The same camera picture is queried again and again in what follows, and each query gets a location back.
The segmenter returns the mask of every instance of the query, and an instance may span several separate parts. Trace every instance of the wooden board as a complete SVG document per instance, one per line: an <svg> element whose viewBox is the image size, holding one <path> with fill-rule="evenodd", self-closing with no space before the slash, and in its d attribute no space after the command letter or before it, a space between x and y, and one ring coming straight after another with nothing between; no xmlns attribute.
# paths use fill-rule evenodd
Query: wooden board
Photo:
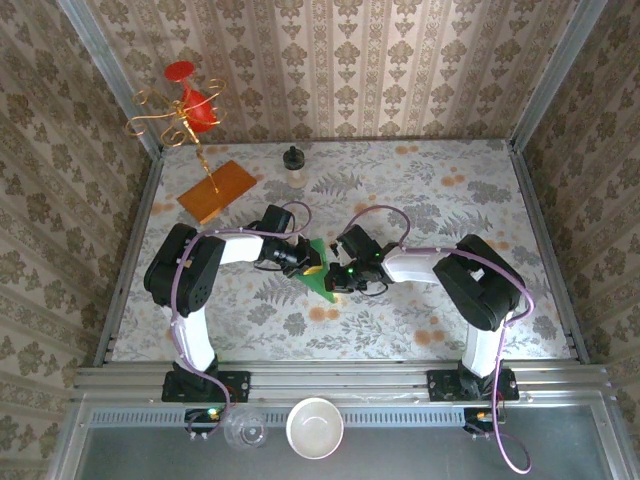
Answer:
<svg viewBox="0 0 640 480"><path fill-rule="evenodd" d="M257 182L244 168L233 160L215 172L213 180L218 187L216 193L209 177L205 177L191 190L178 197L178 202L195 217L200 225L207 223Z"/></svg>

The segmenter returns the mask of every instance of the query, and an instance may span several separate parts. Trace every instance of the floor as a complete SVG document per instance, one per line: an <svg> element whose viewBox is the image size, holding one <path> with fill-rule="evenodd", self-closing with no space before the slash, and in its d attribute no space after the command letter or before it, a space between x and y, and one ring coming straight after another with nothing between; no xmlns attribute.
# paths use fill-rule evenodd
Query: floor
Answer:
<svg viewBox="0 0 640 480"><path fill-rule="evenodd" d="M213 167L235 160L258 184L207 228L242 226L269 203L310 205L310 238L328 244L354 213L374 204L402 208L411 218L409 246L452 246L467 233L492 245L525 279L534 315L509 333L506 358L569 358L558 311L540 259L511 160L502 140L322 142L298 144L310 175L305 188L285 182L288 144L206 147ZM203 176L193 147L164 153L158 186L113 361L171 360L168 319L142 278L176 222L196 226L176 198ZM294 209L297 221L306 221ZM402 219L374 212L358 222L381 245L397 241ZM332 359L459 359L466 322L435 285L392 285L377 298L339 296L331 304L300 282L250 264L222 266L207 305L212 344L222 361Z"/></svg>

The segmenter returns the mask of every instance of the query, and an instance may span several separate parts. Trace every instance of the wall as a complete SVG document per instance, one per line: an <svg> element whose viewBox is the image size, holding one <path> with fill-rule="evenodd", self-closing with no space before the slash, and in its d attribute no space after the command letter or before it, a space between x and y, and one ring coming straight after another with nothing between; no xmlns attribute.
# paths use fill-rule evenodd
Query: wall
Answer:
<svg viewBox="0 0 640 480"><path fill-rule="evenodd" d="M609 1L525 151L594 361L640 451L640 3Z"/></svg>
<svg viewBox="0 0 640 480"><path fill-rule="evenodd" d="M577 0L90 0L136 88L229 84L206 141L507 137Z"/></svg>
<svg viewBox="0 0 640 480"><path fill-rule="evenodd" d="M0 478L41 478L148 159L55 2L0 2Z"/></svg>

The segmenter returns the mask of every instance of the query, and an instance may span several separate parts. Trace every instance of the green cloth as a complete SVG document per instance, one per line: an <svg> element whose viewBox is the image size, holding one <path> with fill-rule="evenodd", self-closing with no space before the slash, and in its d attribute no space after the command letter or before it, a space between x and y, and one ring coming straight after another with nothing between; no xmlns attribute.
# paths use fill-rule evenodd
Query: green cloth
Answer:
<svg viewBox="0 0 640 480"><path fill-rule="evenodd" d="M327 250L324 245L324 240L322 240L321 238L311 240L311 248L313 248L320 254L320 258L322 259L322 270L316 273L312 273L311 275L296 275L295 278L300 280L318 295L321 295L329 300L331 303L336 303L337 300L333 293L327 292L327 290L324 288L324 277L329 271L329 264L327 263Z"/></svg>

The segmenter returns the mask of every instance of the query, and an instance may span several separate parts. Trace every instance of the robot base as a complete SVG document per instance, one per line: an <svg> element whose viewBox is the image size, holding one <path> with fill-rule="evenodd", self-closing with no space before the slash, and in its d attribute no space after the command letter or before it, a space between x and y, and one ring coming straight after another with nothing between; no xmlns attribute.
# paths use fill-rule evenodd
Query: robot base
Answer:
<svg viewBox="0 0 640 480"><path fill-rule="evenodd" d="M231 403L246 403L251 389L250 372L219 372L218 358L204 372L220 380L229 389ZM162 385L163 402L224 403L224 394L212 382L203 379L173 362Z"/></svg>
<svg viewBox="0 0 640 480"><path fill-rule="evenodd" d="M456 370L429 370L427 384L431 402L489 400L493 374L485 378L473 375L462 364ZM498 377L500 400L519 400L518 383L512 370L501 368Z"/></svg>

